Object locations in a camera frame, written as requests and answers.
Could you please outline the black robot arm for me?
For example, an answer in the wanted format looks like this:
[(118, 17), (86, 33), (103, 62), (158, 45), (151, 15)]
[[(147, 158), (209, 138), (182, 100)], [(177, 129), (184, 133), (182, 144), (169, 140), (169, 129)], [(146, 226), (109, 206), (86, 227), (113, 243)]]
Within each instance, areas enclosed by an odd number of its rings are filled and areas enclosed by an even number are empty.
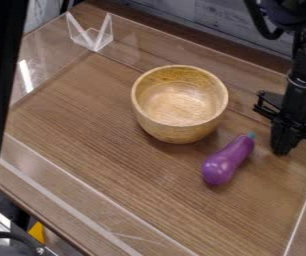
[(272, 152), (285, 155), (306, 140), (306, 0), (244, 0), (244, 4), (265, 39), (293, 35), (285, 92), (260, 91), (253, 105), (270, 121)]

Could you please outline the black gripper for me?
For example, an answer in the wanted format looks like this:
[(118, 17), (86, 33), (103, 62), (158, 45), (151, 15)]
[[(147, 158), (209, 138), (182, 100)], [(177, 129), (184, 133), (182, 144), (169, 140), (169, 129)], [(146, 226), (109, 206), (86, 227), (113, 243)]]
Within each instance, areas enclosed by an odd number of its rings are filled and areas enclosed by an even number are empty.
[(286, 155), (306, 140), (306, 72), (288, 74), (284, 94), (258, 91), (253, 111), (270, 121), (273, 154)]

